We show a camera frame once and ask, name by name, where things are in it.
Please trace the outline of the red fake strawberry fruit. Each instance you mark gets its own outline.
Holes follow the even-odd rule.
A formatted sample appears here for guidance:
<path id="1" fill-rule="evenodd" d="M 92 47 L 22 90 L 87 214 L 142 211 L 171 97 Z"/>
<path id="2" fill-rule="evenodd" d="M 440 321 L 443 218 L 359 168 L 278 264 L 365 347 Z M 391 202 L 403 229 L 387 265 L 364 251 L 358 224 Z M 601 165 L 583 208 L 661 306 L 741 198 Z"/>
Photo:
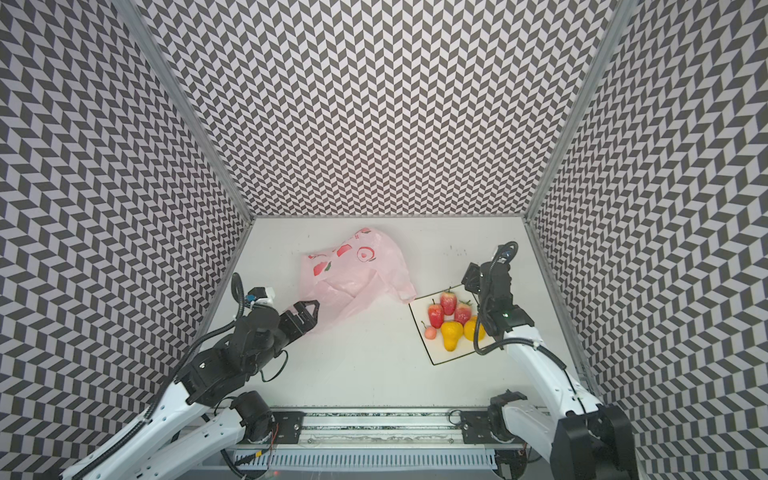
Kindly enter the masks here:
<path id="1" fill-rule="evenodd" d="M 465 325 L 473 317 L 473 309 L 470 302 L 459 302 L 454 311 L 454 321 Z"/>

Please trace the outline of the red fake apple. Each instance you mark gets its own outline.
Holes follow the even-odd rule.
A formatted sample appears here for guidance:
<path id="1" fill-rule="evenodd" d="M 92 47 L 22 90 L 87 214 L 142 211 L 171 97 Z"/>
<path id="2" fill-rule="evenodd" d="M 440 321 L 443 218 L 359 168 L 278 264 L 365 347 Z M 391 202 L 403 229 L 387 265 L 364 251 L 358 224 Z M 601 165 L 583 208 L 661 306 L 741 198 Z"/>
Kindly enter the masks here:
<path id="1" fill-rule="evenodd" d="M 438 303 L 432 302 L 427 308 L 427 315 L 430 326 L 439 330 L 445 321 L 443 307 Z"/>
<path id="2" fill-rule="evenodd" d="M 451 291 L 443 291 L 440 294 L 440 305 L 445 316 L 453 316 L 457 308 L 458 299 L 456 294 Z"/>

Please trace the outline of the yellow fake lemon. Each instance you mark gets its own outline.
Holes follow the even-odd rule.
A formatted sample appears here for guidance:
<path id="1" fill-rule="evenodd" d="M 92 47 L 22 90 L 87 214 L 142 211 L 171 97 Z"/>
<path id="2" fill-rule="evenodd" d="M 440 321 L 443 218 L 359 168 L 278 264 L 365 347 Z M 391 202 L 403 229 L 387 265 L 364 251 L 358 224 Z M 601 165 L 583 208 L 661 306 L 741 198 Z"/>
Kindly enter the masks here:
<path id="1" fill-rule="evenodd" d="M 485 339 L 486 337 L 485 328 L 482 323 L 478 322 L 477 316 L 472 316 L 464 324 L 464 337 L 470 343 L 474 343 L 475 341 L 480 343 Z"/>

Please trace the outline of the yellow fake pear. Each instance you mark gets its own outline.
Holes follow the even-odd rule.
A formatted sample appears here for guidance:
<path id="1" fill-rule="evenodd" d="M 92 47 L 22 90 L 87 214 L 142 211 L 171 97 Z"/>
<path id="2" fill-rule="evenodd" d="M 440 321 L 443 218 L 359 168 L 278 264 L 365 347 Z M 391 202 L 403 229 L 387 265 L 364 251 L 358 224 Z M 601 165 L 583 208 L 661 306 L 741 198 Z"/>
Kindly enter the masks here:
<path id="1" fill-rule="evenodd" d="M 440 328 L 443 347 L 448 352 L 456 350 L 460 339 L 464 336 L 464 325 L 455 321 L 446 321 Z"/>

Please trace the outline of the small peach fake fruit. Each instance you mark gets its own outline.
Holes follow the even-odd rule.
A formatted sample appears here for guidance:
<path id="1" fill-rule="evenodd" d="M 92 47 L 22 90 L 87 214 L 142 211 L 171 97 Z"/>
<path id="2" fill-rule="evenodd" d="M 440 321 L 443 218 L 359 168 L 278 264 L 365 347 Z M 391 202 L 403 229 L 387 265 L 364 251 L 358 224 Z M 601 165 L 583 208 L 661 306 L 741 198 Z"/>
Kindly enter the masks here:
<path id="1" fill-rule="evenodd" d="M 427 340 L 434 340 L 437 337 L 437 329 L 433 327 L 432 325 L 427 325 L 426 323 L 422 323 L 423 326 L 423 336 Z"/>

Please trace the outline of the pink plastic bag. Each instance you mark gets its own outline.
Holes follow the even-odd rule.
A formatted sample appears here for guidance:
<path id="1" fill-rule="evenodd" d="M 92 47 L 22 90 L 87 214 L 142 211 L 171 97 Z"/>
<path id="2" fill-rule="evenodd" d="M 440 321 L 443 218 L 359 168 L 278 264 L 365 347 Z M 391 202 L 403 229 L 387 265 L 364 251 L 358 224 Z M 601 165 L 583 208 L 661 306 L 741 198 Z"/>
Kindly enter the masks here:
<path id="1" fill-rule="evenodd" d="M 340 326 L 385 294 L 403 304 L 417 296 L 400 247 L 379 229 L 362 228 L 301 259 L 299 296 L 319 302 L 321 331 Z"/>

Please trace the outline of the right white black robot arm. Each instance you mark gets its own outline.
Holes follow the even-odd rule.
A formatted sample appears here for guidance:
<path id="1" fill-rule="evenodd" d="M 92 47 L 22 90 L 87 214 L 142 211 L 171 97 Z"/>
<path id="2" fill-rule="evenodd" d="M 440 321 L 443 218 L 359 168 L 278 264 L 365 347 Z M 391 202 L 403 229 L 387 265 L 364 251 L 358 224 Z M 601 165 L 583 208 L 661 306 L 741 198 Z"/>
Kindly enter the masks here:
<path id="1" fill-rule="evenodd" d="M 581 385 L 546 346 L 534 320 L 513 302 L 508 260 L 472 263 L 461 283 L 476 295 L 478 321 L 494 339 L 485 350 L 503 350 L 546 408 L 540 411 L 520 392 L 493 397 L 488 416 L 494 435 L 524 441 L 556 479 L 638 478 L 631 421 L 621 407 Z"/>

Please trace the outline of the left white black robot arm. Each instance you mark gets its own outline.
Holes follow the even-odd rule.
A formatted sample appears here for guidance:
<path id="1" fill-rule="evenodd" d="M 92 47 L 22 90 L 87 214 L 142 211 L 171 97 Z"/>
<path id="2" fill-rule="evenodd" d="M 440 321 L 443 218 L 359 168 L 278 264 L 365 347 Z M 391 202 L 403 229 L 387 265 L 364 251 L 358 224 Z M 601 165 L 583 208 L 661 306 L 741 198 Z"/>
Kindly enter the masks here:
<path id="1" fill-rule="evenodd" d="M 63 479 L 173 479 L 243 439 L 274 441 L 279 423 L 255 391 L 241 389 L 318 323 L 320 304 L 299 301 L 283 313 L 255 303 L 195 341 L 149 407 Z"/>

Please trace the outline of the white square mat black border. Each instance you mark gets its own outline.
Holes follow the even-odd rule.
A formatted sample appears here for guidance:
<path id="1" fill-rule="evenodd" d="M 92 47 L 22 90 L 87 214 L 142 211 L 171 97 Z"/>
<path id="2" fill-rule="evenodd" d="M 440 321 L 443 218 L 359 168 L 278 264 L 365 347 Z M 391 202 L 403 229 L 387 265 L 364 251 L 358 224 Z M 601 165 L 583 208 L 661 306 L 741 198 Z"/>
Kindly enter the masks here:
<path id="1" fill-rule="evenodd" d="M 491 344 L 483 327 L 475 335 L 479 325 L 477 298 L 461 285 L 416 298 L 409 303 L 409 310 L 433 366 L 474 354 L 474 339 L 480 347 Z"/>

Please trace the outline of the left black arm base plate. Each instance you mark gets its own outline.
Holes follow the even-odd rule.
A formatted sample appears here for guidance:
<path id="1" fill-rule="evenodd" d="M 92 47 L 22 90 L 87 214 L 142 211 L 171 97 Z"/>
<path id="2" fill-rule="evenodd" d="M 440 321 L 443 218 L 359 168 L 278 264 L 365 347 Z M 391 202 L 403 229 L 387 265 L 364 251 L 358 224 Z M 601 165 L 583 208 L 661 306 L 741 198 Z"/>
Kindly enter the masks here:
<path id="1" fill-rule="evenodd" d="M 297 444 L 306 414 L 302 411 L 277 411 L 248 419 L 242 444 Z"/>

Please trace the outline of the aluminium rail frame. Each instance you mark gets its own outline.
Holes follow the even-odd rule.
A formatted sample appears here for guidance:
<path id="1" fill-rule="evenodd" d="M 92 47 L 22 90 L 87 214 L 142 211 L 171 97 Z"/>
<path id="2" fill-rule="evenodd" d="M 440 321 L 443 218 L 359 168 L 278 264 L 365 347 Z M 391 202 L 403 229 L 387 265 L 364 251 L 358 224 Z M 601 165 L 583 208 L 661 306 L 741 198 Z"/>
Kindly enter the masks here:
<path id="1" fill-rule="evenodd" d="M 459 430 L 462 410 L 488 414 L 489 406 L 484 410 L 302 411 L 306 416 L 297 444 L 267 446 L 240 441 L 191 469 L 223 453 L 231 473 L 248 479 L 276 470 L 478 469 L 493 470 L 506 479 L 520 477 L 531 462 L 531 454 L 537 452 L 524 441 L 521 448 L 464 444 Z"/>

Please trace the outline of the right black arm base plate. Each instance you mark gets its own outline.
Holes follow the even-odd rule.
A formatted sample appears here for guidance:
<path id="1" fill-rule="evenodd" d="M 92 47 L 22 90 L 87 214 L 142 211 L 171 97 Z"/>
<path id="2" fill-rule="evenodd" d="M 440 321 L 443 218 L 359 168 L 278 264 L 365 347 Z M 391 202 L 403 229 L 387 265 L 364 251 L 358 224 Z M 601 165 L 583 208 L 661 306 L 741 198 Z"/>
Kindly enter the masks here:
<path id="1" fill-rule="evenodd" d="M 466 445 L 501 445 L 503 448 L 521 448 L 524 442 L 515 436 L 502 439 L 494 434 L 486 411 L 460 411 L 459 430 Z"/>

